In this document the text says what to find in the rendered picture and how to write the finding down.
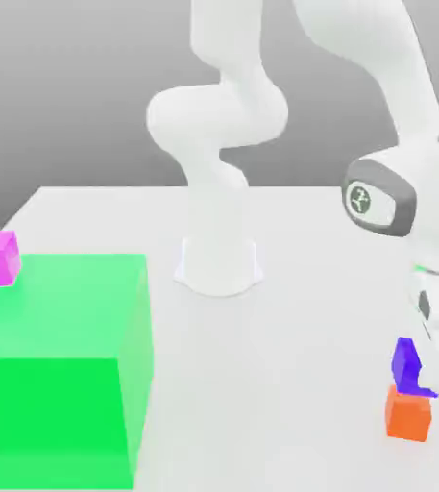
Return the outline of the small purple cube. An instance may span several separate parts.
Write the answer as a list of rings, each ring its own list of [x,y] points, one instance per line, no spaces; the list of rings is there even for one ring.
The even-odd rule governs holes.
[[[391,362],[393,379],[399,393],[433,399],[438,397],[432,389],[419,385],[422,367],[413,340],[399,337]]]

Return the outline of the small orange cube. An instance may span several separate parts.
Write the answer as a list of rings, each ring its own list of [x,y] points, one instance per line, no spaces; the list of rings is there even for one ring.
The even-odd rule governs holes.
[[[431,420],[429,398],[400,393],[395,384],[389,387],[385,404],[385,428],[389,437],[425,442]]]

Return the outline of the large green box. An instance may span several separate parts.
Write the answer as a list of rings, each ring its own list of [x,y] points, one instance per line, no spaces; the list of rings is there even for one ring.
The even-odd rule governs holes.
[[[24,255],[0,287],[0,489],[132,489],[153,373],[144,256]]]

